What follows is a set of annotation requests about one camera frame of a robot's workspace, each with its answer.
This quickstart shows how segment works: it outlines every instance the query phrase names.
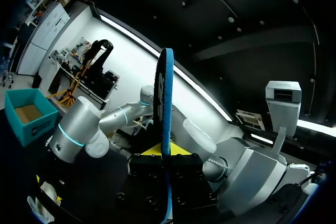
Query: black table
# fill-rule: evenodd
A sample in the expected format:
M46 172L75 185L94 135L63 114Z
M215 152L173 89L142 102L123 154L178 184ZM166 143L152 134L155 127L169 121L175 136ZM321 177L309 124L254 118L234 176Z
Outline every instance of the black table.
M4 110L0 111L0 193L5 215L25 223L34 222L27 196L34 197L36 174L46 179L62 198L61 206L81 220L108 220L113 215L114 199L127 174L127 158L113 151L102 158L80 152L73 164L62 162L45 147L53 130L23 148L10 127Z

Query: tripod stand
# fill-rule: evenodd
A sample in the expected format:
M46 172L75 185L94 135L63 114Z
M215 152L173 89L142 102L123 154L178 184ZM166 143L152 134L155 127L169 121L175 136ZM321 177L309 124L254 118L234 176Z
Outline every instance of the tripod stand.
M64 89L62 91L59 91L55 94L49 95L47 99L51 97L55 97L57 95L63 94L62 97L60 98L60 101L57 103L57 105L62 104L63 106L71 106L75 102L76 98L73 96L75 93L75 90L78 88L78 85L80 83L80 80L83 78L85 75L85 72L87 69L90 67L91 63L88 63L86 65L82 64L79 68L79 71L77 74L74 76L74 79L72 80L70 87L68 89Z

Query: fluorescent light strip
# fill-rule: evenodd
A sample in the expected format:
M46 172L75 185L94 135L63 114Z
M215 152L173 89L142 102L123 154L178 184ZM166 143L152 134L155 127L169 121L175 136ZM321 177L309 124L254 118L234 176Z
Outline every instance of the fluorescent light strip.
M318 131L333 137L336 137L336 129L335 128L329 128L324 125L316 124L316 123L311 123L303 120L298 120L297 126L310 129L313 131Z
M122 26L118 25L116 22L106 18L103 15L100 15L101 20L108 23L109 25L113 26L115 29L119 30L123 34L127 35L149 52L154 54L157 58L160 56L160 52L155 50L153 47L148 45L145 41L140 39L135 34L131 33L127 29L123 28ZM225 111L212 99L199 85L197 85L192 79L190 79L181 69L174 65L174 72L177 73L183 80L185 80L191 87L193 87L201 96L203 96L227 121L232 122L232 119L225 113Z
M254 137L254 138L256 138L256 139L259 139L259 140L264 141L264 142L269 143L269 144L273 144L273 141L268 140L268 139L266 139L266 138L263 138L263 137L261 137L261 136L257 136L257 135L255 135L255 134L251 134L251 137Z

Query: black ceiling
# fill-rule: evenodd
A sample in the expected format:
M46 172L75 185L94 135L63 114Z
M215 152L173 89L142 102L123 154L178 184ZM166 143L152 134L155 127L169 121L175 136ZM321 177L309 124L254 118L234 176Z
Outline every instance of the black ceiling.
M261 114L267 128L261 135L274 138L265 103L269 80L299 81L300 118L336 126L334 0L90 1L158 46L173 48L175 59L231 115L236 109ZM317 136L334 142L298 129L293 144L332 155L336 146L317 144Z

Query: metal rod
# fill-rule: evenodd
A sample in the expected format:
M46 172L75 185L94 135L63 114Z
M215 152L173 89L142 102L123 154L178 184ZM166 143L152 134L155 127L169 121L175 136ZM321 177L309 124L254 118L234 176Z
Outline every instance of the metal rod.
M286 131L287 131L286 127L282 127L282 126L279 127L279 133L278 133L277 139L275 140L275 143L272 148L273 153L275 154L280 153L282 145L286 138Z

